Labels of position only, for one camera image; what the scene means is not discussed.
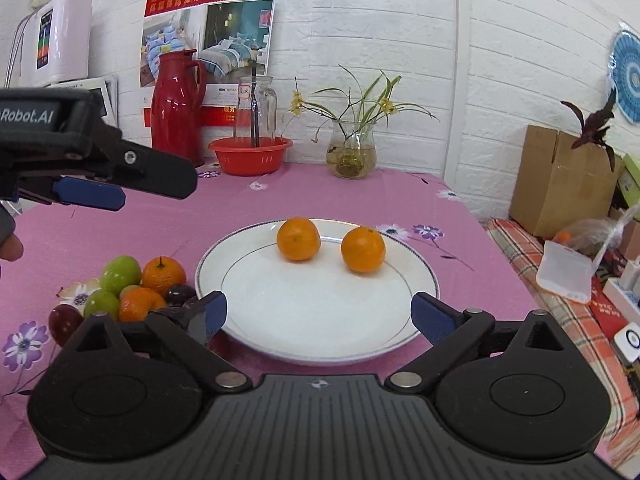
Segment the person's left hand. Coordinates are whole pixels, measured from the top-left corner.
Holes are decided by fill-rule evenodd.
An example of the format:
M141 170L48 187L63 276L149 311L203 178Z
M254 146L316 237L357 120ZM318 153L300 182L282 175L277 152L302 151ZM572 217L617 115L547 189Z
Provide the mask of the person's left hand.
M0 259L4 261L16 261L24 254L24 246L15 235L15 221L6 207L0 206L1 240Z

